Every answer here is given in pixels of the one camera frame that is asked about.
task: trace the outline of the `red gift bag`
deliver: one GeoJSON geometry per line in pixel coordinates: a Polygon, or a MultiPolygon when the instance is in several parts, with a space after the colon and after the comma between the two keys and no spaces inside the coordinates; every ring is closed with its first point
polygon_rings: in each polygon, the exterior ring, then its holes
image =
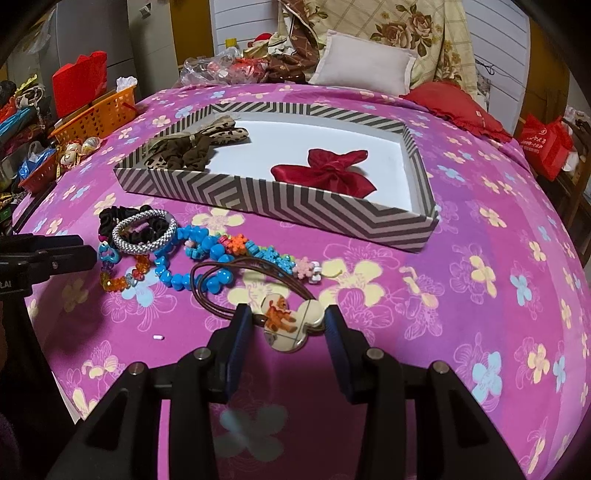
{"type": "Polygon", "coordinates": [[[63,118],[88,105],[107,91],[107,54],[93,52],[80,55],[53,74],[53,96],[56,111],[63,118]]]}
{"type": "Polygon", "coordinates": [[[525,152],[525,158],[534,170],[554,180],[564,167],[566,158],[573,148],[573,140],[562,125],[562,117],[544,125],[532,114],[527,116],[519,144],[525,152]]]}

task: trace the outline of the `red satin bow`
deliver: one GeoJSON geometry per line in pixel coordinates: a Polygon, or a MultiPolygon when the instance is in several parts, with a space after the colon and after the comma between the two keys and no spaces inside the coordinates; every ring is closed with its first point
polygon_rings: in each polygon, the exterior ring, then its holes
{"type": "Polygon", "coordinates": [[[362,162],[367,157],[367,150],[356,150],[344,155],[337,155],[327,150],[314,148],[308,152],[309,167],[276,165],[271,169],[271,173],[276,181],[363,198],[376,188],[363,175],[346,169],[362,162]]]}

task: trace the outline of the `brown leather cord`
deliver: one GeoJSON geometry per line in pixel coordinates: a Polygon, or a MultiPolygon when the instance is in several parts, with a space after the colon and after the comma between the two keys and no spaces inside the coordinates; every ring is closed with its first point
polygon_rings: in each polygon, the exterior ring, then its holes
{"type": "Polygon", "coordinates": [[[203,282],[206,282],[211,275],[223,268],[227,268],[229,270],[242,268],[244,270],[251,270],[262,273],[263,275],[267,275],[276,280],[279,280],[287,288],[289,288],[294,293],[298,294],[304,300],[315,299],[315,297],[311,294],[310,290],[308,290],[300,281],[298,281],[294,277],[290,277],[287,273],[285,273],[285,271],[277,267],[275,264],[268,262],[267,260],[262,260],[255,257],[241,257],[236,258],[231,262],[227,263],[213,261],[201,262],[195,264],[191,269],[191,279],[194,279],[195,272],[199,268],[203,267],[211,268],[207,270],[201,278],[199,278],[197,285],[195,285],[194,281],[191,282],[191,292],[193,293],[193,297],[198,302],[198,304],[200,304],[208,312],[213,313],[214,315],[217,315],[218,317],[226,320],[232,320],[236,310],[229,309],[227,307],[222,307],[221,305],[217,305],[216,303],[212,302],[207,298],[206,292],[201,291],[203,287],[203,282]]]}

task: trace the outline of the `silver beaded bracelet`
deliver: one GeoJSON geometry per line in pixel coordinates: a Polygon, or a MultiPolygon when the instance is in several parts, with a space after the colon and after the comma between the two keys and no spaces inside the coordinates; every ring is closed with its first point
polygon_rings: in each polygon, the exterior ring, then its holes
{"type": "Polygon", "coordinates": [[[129,255],[145,255],[168,245],[176,233],[177,221],[170,213],[166,210],[146,210],[145,212],[139,212],[125,220],[121,220],[113,229],[113,243],[117,249],[123,253],[129,255]],[[121,232],[127,227],[144,223],[146,220],[153,217],[162,217],[168,222],[168,228],[160,238],[149,244],[139,245],[130,244],[121,238],[121,232]]]}

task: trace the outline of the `bed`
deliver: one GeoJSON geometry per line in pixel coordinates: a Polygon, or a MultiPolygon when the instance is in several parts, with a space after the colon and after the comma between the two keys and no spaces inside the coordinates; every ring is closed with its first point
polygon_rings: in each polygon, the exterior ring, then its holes
{"type": "MultiPolygon", "coordinates": [[[[516,161],[518,150],[507,147],[512,160],[448,122],[365,90],[300,85],[172,89],[140,107],[142,115],[63,177],[23,232],[76,234],[97,246],[102,209],[149,204],[170,211],[182,225],[241,232],[282,252],[318,260],[332,277],[311,287],[324,304],[337,303],[349,326],[400,361],[423,367],[436,359],[448,362],[527,476],[536,480],[548,474],[591,401],[589,293],[568,234],[533,177],[516,161]],[[115,164],[171,122],[210,103],[261,99],[371,111],[405,122],[423,157],[440,215],[426,247],[410,254],[253,214],[121,189],[112,171],[115,164]]],[[[124,258],[118,271],[131,269],[132,262],[124,258]]],[[[177,271],[189,271],[184,256],[176,256],[173,264],[177,271]]],[[[104,292],[99,272],[97,265],[86,273],[54,277],[27,298],[51,368],[83,417],[131,362],[142,360],[151,367],[175,362],[225,324],[188,292],[159,283],[153,271],[123,293],[104,292]]],[[[256,308],[278,289],[247,275],[215,299],[256,308]]],[[[297,307],[295,295],[289,301],[297,307]]],[[[238,392],[227,407],[212,409],[220,477],[302,478],[310,474],[310,465],[301,458],[322,445],[324,462],[316,464],[313,477],[351,479],[364,415],[363,407],[351,407],[340,394],[323,338],[311,338],[302,351],[285,355],[271,350],[262,334],[255,335],[238,392]]],[[[165,448],[159,457],[160,478],[166,478],[165,448]]]]}

